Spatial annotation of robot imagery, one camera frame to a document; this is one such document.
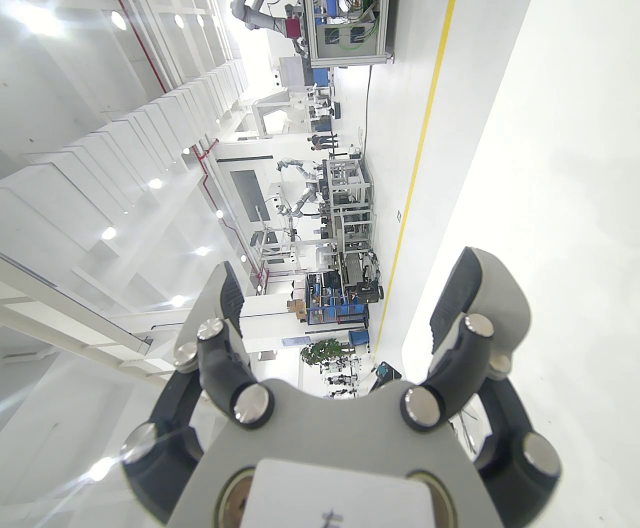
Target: ceiling light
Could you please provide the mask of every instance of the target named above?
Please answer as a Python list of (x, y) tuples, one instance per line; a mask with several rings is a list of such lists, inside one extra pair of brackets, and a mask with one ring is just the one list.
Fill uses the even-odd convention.
[(91, 469), (87, 471), (86, 476), (89, 477), (93, 482), (99, 482), (104, 479), (109, 470), (115, 464), (115, 460), (110, 456), (106, 456), (105, 458), (101, 458), (98, 462), (91, 466)]
[(102, 233), (102, 240), (111, 240), (117, 234), (116, 228), (114, 226), (109, 226)]
[(122, 31), (125, 31), (127, 29), (127, 24), (122, 18), (122, 15), (117, 11), (111, 12), (111, 21), (115, 24), (117, 28), (120, 28)]
[(180, 308), (187, 299), (182, 297), (182, 295), (176, 295), (173, 299), (171, 299), (171, 304), (176, 308)]
[(12, 15), (32, 33), (49, 36), (62, 33), (62, 23), (48, 9), (20, 3), (12, 8)]

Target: white epoxy floor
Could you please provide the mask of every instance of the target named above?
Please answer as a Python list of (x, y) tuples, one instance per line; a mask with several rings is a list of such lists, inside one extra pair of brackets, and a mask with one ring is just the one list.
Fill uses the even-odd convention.
[[(415, 26), (406, 18), (420, 7), (411, 6), (404, 15), (401, 9), (400, 24), (407, 23), (407, 29), (400, 26), (399, 34), (415, 43), (429, 23), (420, 36), (414, 35)], [(440, 83), (447, 53), (460, 44), (453, 33), (456, 17), (464, 14), (458, 11), (461, 6), (456, 2)], [(390, 330), (387, 312), (378, 347), (379, 357), (395, 360), (390, 348), (402, 347), (407, 376), (420, 380), (430, 359), (426, 325), (461, 249), (477, 246), (503, 260), (525, 291), (533, 316), (511, 379), (534, 425), (555, 445), (564, 465), (554, 500), (536, 521), (540, 527), (631, 527), (640, 519), (640, 463), (633, 451), (634, 388), (640, 370), (640, 73), (634, 66), (640, 60), (634, 25), (639, 19), (640, 5), (623, 0), (531, 1), (461, 194), (448, 202), (455, 207), (442, 244), (440, 224), (422, 226), (424, 243), (437, 241), (437, 257), (429, 259), (417, 245), (405, 246), (407, 237), (415, 236), (408, 220), (388, 311), (394, 297), (406, 300), (415, 294), (402, 277), (398, 280), (403, 259), (413, 255), (429, 278), (424, 292), (420, 288), (408, 333)], [(407, 51), (402, 43), (399, 49)], [(411, 104), (407, 88), (393, 95), (403, 81), (426, 76), (427, 50), (412, 47), (411, 53), (403, 70), (398, 56), (395, 65), (374, 67), (372, 77), (367, 160), (376, 179), (376, 250), (387, 280), (397, 240), (390, 226), (400, 209), (396, 202), (406, 197), (402, 184), (410, 176), (419, 133), (415, 115), (422, 118), (426, 100), (427, 88), (420, 83), (412, 83)], [(397, 78), (395, 72), (402, 71)], [(367, 74), (353, 74), (354, 93), (362, 90)], [(338, 71), (338, 99), (341, 90), (351, 89), (350, 76), (351, 70)], [(431, 147), (436, 143), (453, 159), (464, 150), (473, 125), (459, 128), (459, 144), (443, 143), (453, 136), (436, 112), (455, 94), (439, 91), (442, 86), (435, 96), (410, 217), (419, 217), (419, 207), (433, 205), (429, 195), (450, 199), (455, 188), (443, 180), (452, 171), (442, 164), (443, 170), (433, 173), (428, 159), (436, 154)], [(389, 94), (388, 108), (380, 106), (382, 93)], [(349, 92), (347, 97), (356, 96)], [(451, 120), (458, 120), (454, 108), (445, 109)], [(344, 110), (346, 125), (350, 109)], [(398, 160), (391, 170), (387, 164)], [(403, 317), (413, 314), (408, 301), (394, 308)]]
[[(375, 185), (374, 248), (385, 290), (395, 263), (387, 302), (370, 307), (372, 347), (377, 349), (377, 361), (386, 360), (400, 371), (404, 371), (404, 336), (471, 164), (528, 0), (455, 1), (412, 206), (406, 215), (429, 88), (450, 5), (446, 0), (407, 0), (399, 4), (395, 62), (372, 69), (368, 124), (365, 96), (369, 67), (335, 70), (335, 98), (342, 103), (342, 118), (334, 127), (339, 135), (338, 151), (345, 151), (351, 144), (362, 148), (368, 129), (365, 158)], [(396, 260), (403, 221), (403, 243)], [(425, 336), (417, 353), (427, 356), (429, 351), (430, 336)]]

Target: cable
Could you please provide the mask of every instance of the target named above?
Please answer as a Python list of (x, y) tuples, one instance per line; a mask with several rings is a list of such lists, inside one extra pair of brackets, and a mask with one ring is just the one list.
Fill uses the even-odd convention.
[(364, 110), (364, 141), (362, 143), (362, 159), (367, 150), (367, 134), (369, 132), (369, 90), (371, 89), (371, 73), (373, 72), (373, 65), (369, 65), (369, 80), (367, 82), (367, 97), (365, 100)]
[(375, 33), (377, 33), (377, 32), (378, 32), (378, 21), (379, 21), (379, 20), (380, 20), (380, 18), (377, 18), (377, 19), (376, 19), (376, 22), (373, 24), (373, 27), (369, 30), (369, 32), (368, 32), (368, 33), (366, 33), (366, 34), (364, 34), (364, 35), (362, 35), (362, 36), (360, 36), (360, 35), (359, 35), (359, 36), (357, 37), (357, 38), (362, 38), (362, 39), (363, 39), (363, 40), (362, 40), (362, 42), (360, 42), (358, 45), (356, 45), (356, 46), (352, 46), (352, 47), (348, 47), (348, 46), (343, 46), (343, 45), (342, 45), (342, 44), (340, 44), (340, 43), (337, 43), (337, 44), (338, 44), (338, 47), (339, 47), (340, 49), (345, 49), (345, 50), (358, 49), (358, 48), (359, 48), (360, 46), (362, 46), (366, 41), (368, 41), (368, 40), (373, 36), (373, 34), (375, 34)]

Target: blue bin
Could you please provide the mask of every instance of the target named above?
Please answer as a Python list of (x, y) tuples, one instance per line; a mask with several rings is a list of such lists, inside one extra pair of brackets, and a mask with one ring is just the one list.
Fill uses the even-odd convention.
[(350, 330), (349, 331), (349, 345), (364, 345), (369, 342), (368, 330)]

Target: white machine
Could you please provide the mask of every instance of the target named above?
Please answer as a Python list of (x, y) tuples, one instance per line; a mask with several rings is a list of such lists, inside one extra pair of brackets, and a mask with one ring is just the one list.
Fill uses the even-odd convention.
[(231, 11), (248, 29), (277, 31), (293, 41), (311, 68), (385, 63), (388, 0), (297, 0), (286, 17), (260, 12), (264, 0), (245, 5), (233, 0)]

